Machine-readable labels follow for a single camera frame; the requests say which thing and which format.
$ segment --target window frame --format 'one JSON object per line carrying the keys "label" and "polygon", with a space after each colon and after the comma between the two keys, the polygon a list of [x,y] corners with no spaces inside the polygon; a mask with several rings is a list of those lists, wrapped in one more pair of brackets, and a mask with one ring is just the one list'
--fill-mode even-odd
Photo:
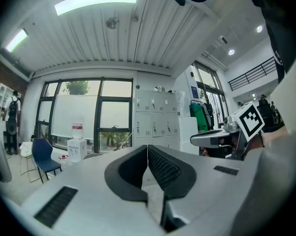
{"label": "window frame", "polygon": [[[49,81],[45,82],[44,86],[42,88],[41,96],[39,99],[38,103],[38,108],[37,108],[37,114],[36,114],[36,119],[35,119],[35,130],[34,130],[34,135],[35,137],[38,137],[39,135],[39,128],[40,125],[48,125],[49,127],[49,133],[48,133],[48,141],[52,145],[52,147],[61,149],[61,150],[66,150],[66,148],[59,147],[53,144],[53,135],[52,135],[52,125],[53,125],[53,115],[54,115],[54,108],[55,108],[55,102],[56,98],[59,94],[61,84],[63,82],[71,82],[71,81],[100,81],[100,86],[99,86],[99,91],[97,95],[97,102],[95,106],[95,117],[94,117],[94,134],[93,134],[93,144],[94,144],[94,151],[95,153],[100,152],[100,147],[99,147],[99,142],[98,142],[98,136],[100,132],[114,132],[114,133],[122,133],[122,132],[127,132],[132,134],[133,130],[133,90],[134,90],[134,80],[133,79],[120,79],[120,78],[75,78],[75,79],[64,79],[64,80],[57,80],[57,81]],[[123,82],[131,82],[131,97],[114,97],[114,96],[102,96],[102,91],[103,91],[103,86],[105,81],[123,81]],[[49,84],[52,83],[58,83],[54,96],[48,96],[45,97],[44,94],[46,92],[46,89],[48,88]],[[39,120],[39,115],[40,115],[40,108],[42,102],[46,101],[51,101],[52,106],[51,106],[51,112],[50,112],[50,119],[49,122],[47,121],[40,121]],[[129,128],[100,128],[100,118],[101,118],[101,107],[103,102],[129,102]],[[130,136],[130,145],[133,145],[133,136]]]}
{"label": "window frame", "polygon": [[[207,67],[204,64],[201,64],[198,61],[195,61],[192,65],[196,68],[197,73],[198,73],[198,76],[199,76],[199,78],[201,80],[201,82],[196,81],[197,82],[197,85],[198,85],[198,88],[199,89],[202,89],[204,91],[204,93],[205,93],[205,99],[207,100],[207,102],[209,102],[208,95],[207,95],[208,92],[214,93],[214,94],[217,94],[218,95],[219,100],[220,100],[220,103],[221,103],[221,110],[222,110],[222,115],[223,115],[223,119],[224,119],[225,118],[225,114],[226,114],[226,116],[229,115],[229,111],[228,111],[228,106],[227,106],[226,100],[222,101],[223,99],[225,99],[225,94],[224,94],[223,87],[221,85],[221,81],[220,81],[217,73],[214,70],[212,70],[211,68]],[[212,86],[210,86],[208,84],[203,83],[203,79],[202,79],[201,74],[199,72],[200,67],[201,68],[204,68],[204,69],[207,69],[208,73],[211,75],[212,80],[213,80],[213,82],[215,84],[215,88],[213,88]],[[226,112],[225,112],[225,110],[223,108],[222,102],[225,103]]]}

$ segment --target white locker cabinet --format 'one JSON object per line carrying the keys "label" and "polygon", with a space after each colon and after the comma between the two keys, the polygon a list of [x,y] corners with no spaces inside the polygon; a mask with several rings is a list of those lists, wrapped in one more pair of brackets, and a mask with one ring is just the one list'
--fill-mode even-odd
{"label": "white locker cabinet", "polygon": [[154,113],[163,113],[165,105],[165,93],[151,92],[151,111]]}
{"label": "white locker cabinet", "polygon": [[173,136],[179,134],[178,126],[178,115],[177,114],[166,114],[165,116],[165,134],[167,136]]}
{"label": "white locker cabinet", "polygon": [[151,114],[136,113],[135,120],[136,137],[150,137],[151,135]]}
{"label": "white locker cabinet", "polygon": [[151,93],[148,91],[136,90],[136,112],[151,111]]}
{"label": "white locker cabinet", "polygon": [[136,138],[135,139],[135,146],[140,146],[140,145],[149,145],[151,144],[151,138]]}
{"label": "white locker cabinet", "polygon": [[164,136],[165,135],[165,115],[161,113],[152,114],[152,136]]}
{"label": "white locker cabinet", "polygon": [[165,142],[166,137],[154,137],[152,138],[152,145],[156,145],[156,146],[166,146],[166,142]]}
{"label": "white locker cabinet", "polygon": [[176,97],[173,93],[165,93],[164,94],[164,103],[165,103],[165,112],[167,113],[176,113],[177,106],[176,106]]}
{"label": "white locker cabinet", "polygon": [[165,147],[180,151],[179,136],[166,136]]}

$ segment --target water bottle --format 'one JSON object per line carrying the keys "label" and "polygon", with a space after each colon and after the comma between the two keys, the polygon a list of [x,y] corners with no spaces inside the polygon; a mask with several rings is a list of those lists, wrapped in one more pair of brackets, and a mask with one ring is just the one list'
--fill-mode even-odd
{"label": "water bottle", "polygon": [[68,166],[68,155],[62,155],[61,157],[58,157],[60,159],[60,164],[62,170],[65,169]]}

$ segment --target backpack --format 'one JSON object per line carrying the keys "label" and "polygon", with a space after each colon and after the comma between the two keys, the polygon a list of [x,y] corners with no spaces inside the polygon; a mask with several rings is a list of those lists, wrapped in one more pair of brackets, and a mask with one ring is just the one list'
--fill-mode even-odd
{"label": "backpack", "polygon": [[13,97],[11,97],[12,102],[9,105],[9,118],[16,118],[18,111],[18,100],[14,101]]}

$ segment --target blue chair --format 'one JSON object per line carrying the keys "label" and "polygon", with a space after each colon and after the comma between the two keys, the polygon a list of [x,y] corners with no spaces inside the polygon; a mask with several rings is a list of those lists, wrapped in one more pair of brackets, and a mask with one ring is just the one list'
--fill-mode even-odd
{"label": "blue chair", "polygon": [[53,147],[45,138],[35,138],[32,142],[32,155],[35,161],[35,164],[38,166],[38,172],[43,183],[43,179],[40,173],[40,169],[45,173],[47,180],[49,180],[47,173],[55,170],[61,170],[61,164],[55,162],[51,159],[51,154]]}

